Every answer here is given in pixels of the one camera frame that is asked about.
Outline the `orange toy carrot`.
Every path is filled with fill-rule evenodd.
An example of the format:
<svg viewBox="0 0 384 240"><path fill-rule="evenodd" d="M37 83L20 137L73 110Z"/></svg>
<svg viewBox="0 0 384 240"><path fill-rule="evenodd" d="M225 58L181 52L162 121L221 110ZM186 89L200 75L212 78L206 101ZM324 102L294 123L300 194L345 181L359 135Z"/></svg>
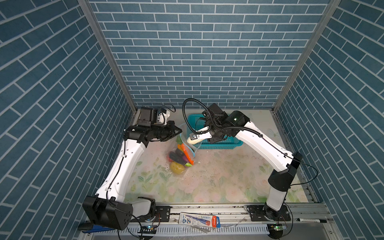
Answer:
<svg viewBox="0 0 384 240"><path fill-rule="evenodd" d="M191 165L194 165L194 161L192 160L192 158L191 158L191 156L190 156L190 154L189 154L189 152L187 150L187 147L184 144L181 144L181 148L183 150L184 155L187 157L189 163Z"/></svg>

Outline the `white toy radish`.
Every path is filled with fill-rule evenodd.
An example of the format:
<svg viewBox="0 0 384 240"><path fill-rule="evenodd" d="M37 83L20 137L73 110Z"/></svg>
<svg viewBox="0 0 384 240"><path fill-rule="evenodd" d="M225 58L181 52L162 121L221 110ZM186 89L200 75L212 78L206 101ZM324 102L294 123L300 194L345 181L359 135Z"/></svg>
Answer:
<svg viewBox="0 0 384 240"><path fill-rule="evenodd" d="M203 140L211 139L211 138L212 138L212 135L210 133L205 133L205 134L191 133L187 139L187 142L188 144L195 145L197 143L202 142Z"/></svg>

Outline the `black toy eggplant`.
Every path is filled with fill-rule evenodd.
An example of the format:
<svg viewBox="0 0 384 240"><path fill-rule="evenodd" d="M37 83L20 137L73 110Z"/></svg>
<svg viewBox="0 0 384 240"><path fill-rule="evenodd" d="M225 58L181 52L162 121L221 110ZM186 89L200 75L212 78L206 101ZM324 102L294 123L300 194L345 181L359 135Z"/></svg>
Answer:
<svg viewBox="0 0 384 240"><path fill-rule="evenodd" d="M185 155L180 156L175 152L169 152L168 160L169 160L169 162L175 162L175 163L178 163L178 164L185 166L185 167L191 167L192 166L192 164L189 162L189 160L187 159L187 157Z"/></svg>

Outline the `clear zip top bag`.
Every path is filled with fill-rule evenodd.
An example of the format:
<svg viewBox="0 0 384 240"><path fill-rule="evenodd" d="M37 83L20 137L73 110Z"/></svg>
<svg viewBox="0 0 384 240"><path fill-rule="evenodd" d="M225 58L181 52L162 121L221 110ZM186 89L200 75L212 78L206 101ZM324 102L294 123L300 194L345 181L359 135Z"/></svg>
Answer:
<svg viewBox="0 0 384 240"><path fill-rule="evenodd" d="M188 143L187 138L190 136L190 129L187 127L187 124L181 124L178 128L182 132L171 139L168 151L166 152L166 160L169 164L170 172L176 177L181 177L189 168L197 164L195 157L201 143L198 143L197 146Z"/></svg>

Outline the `yellow toy potato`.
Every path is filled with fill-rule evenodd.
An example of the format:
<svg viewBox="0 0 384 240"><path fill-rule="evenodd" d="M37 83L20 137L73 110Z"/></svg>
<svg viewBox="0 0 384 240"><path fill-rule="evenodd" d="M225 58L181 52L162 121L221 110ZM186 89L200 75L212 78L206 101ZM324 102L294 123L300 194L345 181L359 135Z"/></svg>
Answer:
<svg viewBox="0 0 384 240"><path fill-rule="evenodd" d="M185 166L183 166L179 163L176 163L176 162L172 162L170 164L170 170L175 175L181 175L185 171Z"/></svg>

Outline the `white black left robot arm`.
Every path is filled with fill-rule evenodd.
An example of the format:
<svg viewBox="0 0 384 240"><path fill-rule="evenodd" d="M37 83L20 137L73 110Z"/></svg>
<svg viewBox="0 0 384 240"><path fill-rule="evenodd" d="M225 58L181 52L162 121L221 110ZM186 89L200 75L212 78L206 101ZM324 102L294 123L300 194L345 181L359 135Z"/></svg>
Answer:
<svg viewBox="0 0 384 240"><path fill-rule="evenodd" d="M128 183L150 142L166 142L180 133L182 129L174 121L163 125L135 125L125 130L121 149L106 180L95 195L87 196L83 202L83 209L93 225L122 231L131 220L142 223L155 218L154 199L139 197L133 203L124 202Z"/></svg>

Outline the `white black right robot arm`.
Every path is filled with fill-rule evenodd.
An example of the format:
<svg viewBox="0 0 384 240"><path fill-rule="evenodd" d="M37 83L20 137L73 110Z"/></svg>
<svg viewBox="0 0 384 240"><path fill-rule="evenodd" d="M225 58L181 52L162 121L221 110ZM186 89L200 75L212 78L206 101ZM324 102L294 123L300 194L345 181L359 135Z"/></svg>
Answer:
<svg viewBox="0 0 384 240"><path fill-rule="evenodd" d="M225 136L235 137L260 154L273 167L274 170L268 179L269 195L263 211L267 219L276 221L281 215L281 208L303 156L276 144L240 111L228 115L222 110L205 110L203 116L213 140L219 142Z"/></svg>

